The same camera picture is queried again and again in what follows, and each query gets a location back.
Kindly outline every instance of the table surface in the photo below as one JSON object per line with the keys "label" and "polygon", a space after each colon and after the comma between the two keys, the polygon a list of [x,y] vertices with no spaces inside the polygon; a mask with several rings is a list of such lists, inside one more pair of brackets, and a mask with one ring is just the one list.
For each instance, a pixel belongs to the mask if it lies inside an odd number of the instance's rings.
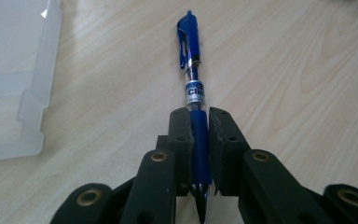
{"label": "table surface", "polygon": [[[62,1],[41,154],[0,161],[0,223],[49,223],[87,183],[136,175],[185,105],[176,23],[197,16],[208,106],[305,187],[358,188],[358,1]],[[191,197],[176,223],[198,223]],[[212,197],[209,223],[242,223]]]}

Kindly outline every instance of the pen cap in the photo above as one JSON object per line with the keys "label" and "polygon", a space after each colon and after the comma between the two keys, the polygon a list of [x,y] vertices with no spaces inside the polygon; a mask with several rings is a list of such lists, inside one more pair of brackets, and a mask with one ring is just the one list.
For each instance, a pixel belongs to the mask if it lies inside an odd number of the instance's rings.
{"label": "pen cap", "polygon": [[195,62],[200,62],[199,31],[197,18],[189,10],[177,23],[179,39],[180,67],[190,67]]}

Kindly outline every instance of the retractable pen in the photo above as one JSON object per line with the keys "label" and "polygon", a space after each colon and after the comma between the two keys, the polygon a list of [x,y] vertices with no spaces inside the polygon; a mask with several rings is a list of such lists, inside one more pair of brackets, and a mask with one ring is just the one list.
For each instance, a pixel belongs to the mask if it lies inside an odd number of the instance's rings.
{"label": "retractable pen", "polygon": [[190,113],[194,145],[191,161],[191,193],[196,200],[200,223],[205,222],[209,185],[212,184],[208,163],[208,123],[205,112],[205,95],[200,81],[201,62],[197,18],[188,11],[177,23],[180,67],[185,69],[186,107]]}

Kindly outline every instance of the clear plastic container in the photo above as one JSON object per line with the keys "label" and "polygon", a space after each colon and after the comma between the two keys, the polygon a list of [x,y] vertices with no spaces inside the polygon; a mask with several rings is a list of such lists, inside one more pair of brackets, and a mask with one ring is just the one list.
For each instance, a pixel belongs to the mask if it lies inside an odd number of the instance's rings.
{"label": "clear plastic container", "polygon": [[0,0],[0,160],[43,147],[62,23],[60,0]]}

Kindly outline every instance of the pen label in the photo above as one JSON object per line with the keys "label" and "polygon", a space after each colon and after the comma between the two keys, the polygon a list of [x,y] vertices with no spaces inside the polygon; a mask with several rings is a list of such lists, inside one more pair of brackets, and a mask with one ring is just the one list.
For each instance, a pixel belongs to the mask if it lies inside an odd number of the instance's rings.
{"label": "pen label", "polygon": [[204,89],[200,81],[190,81],[186,85],[186,104],[193,102],[205,104]]}

